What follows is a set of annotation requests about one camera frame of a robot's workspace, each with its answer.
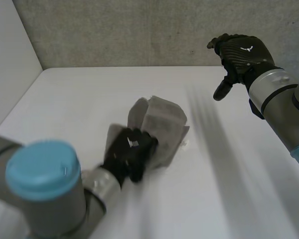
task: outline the white table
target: white table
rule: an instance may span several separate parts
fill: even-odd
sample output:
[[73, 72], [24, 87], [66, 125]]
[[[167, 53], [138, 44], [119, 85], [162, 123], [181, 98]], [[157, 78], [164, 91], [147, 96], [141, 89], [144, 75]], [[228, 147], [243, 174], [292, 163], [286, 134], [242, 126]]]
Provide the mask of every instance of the white table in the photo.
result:
[[224, 75], [221, 67], [49, 69], [0, 135], [22, 143], [64, 139], [86, 169], [102, 162], [110, 123], [126, 124], [140, 97], [165, 98], [185, 111], [188, 144], [169, 168], [137, 186], [126, 182], [91, 238], [299, 239], [299, 165], [251, 113], [244, 86], [212, 100]]

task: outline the robotic arm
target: robotic arm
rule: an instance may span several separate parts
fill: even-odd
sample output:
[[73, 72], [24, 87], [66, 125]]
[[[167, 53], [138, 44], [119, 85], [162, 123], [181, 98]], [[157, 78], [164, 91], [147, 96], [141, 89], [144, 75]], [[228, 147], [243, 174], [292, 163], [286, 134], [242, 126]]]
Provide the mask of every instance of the robotic arm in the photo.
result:
[[81, 175], [67, 143], [23, 147], [0, 137], [0, 199], [23, 212], [30, 239], [87, 239], [119, 199], [124, 180], [141, 181], [157, 144], [147, 132], [124, 128], [104, 163]]
[[266, 46], [254, 36], [223, 34], [207, 48], [214, 48], [228, 73], [214, 99], [223, 99], [233, 84], [244, 84], [252, 112], [268, 122], [299, 163], [299, 81], [275, 66]]

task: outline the folded cloth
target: folded cloth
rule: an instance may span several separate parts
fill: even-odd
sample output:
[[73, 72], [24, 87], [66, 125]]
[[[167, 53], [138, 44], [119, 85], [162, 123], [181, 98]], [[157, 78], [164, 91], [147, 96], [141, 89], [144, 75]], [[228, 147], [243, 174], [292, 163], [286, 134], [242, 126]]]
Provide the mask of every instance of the folded cloth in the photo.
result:
[[[187, 117], [179, 105], [156, 96], [149, 100], [140, 98], [134, 104], [129, 112], [127, 127], [139, 128], [158, 139], [158, 147], [147, 169], [170, 165], [189, 130], [189, 126], [185, 126], [186, 121]], [[106, 152], [123, 128], [125, 126], [119, 124], [110, 125]]]

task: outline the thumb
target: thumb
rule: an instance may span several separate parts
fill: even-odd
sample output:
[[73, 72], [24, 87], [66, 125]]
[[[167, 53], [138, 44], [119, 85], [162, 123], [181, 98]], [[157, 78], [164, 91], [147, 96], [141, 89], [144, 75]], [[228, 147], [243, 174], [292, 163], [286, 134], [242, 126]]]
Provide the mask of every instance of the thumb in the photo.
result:
[[220, 83], [214, 93], [214, 100], [220, 101], [230, 92], [231, 88], [233, 87], [233, 83], [231, 82], [229, 76], [225, 76], [224, 80]]

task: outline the black glove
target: black glove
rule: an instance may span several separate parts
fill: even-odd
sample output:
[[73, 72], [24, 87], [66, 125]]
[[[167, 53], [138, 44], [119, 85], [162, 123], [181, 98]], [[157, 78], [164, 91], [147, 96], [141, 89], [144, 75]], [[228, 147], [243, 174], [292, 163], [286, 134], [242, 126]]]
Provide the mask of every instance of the black glove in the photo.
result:
[[101, 167], [111, 172], [121, 186], [126, 177], [139, 182], [157, 145], [157, 139], [147, 132], [125, 128], [110, 146]]
[[[254, 36], [223, 34], [212, 39], [207, 48], [214, 48], [227, 71], [227, 76], [224, 77], [214, 93], [213, 97], [217, 101], [222, 100], [229, 93], [233, 84], [244, 84], [249, 91], [253, 81], [261, 74], [273, 69], [280, 69], [275, 66], [264, 43]], [[249, 100], [249, 104], [252, 112], [264, 119], [251, 100]]]

